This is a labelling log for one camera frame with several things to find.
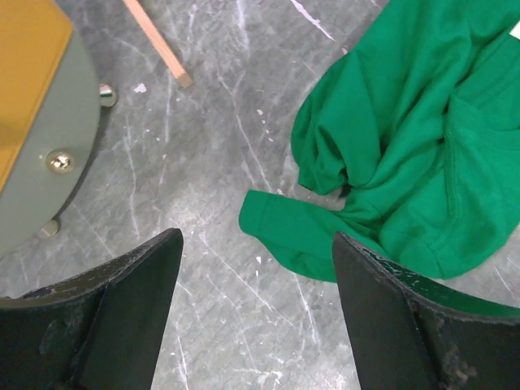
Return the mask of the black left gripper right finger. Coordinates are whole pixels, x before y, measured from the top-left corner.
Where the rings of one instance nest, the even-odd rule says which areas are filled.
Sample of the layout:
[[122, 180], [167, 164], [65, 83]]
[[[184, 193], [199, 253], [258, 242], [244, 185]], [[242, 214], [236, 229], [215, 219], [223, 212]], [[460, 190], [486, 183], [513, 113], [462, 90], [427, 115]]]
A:
[[517, 389], [519, 310], [458, 292], [336, 233], [332, 257], [363, 389]]

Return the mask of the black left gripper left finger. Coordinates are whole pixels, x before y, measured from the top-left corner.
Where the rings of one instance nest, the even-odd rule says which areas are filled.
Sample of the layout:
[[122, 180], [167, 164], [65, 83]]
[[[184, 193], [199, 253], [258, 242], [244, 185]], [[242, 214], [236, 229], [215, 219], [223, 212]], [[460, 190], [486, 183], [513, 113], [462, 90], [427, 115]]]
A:
[[149, 389], [183, 236], [134, 250], [21, 297], [1, 299], [3, 389]]

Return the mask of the green t shirt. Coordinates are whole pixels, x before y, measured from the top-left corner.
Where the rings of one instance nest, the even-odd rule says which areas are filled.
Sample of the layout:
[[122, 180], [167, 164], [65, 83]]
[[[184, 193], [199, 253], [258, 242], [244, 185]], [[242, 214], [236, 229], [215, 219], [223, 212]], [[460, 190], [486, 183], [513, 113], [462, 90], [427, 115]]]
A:
[[337, 232], [432, 279], [478, 267], [519, 223], [518, 25], [516, 1], [389, 2], [292, 129], [299, 184], [344, 206], [251, 190], [241, 230], [328, 282]]

